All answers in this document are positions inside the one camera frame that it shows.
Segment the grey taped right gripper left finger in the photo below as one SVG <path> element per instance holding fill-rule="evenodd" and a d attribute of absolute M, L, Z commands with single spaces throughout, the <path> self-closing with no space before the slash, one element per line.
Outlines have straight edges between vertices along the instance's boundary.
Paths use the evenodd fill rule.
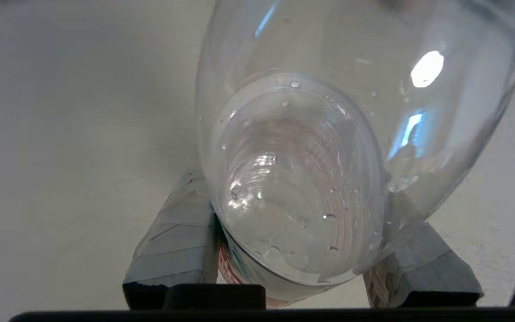
<path fill-rule="evenodd" d="M 219 222 L 202 171 L 188 168 L 139 241 L 122 290 L 132 310 L 161 309 L 179 284 L 214 284 Z"/>

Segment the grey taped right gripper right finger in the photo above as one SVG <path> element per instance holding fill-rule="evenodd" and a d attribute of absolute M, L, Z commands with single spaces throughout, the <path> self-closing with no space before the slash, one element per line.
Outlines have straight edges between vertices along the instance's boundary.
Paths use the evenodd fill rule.
<path fill-rule="evenodd" d="M 429 223 L 364 274 L 371 308 L 476 306 L 474 271 Z"/>

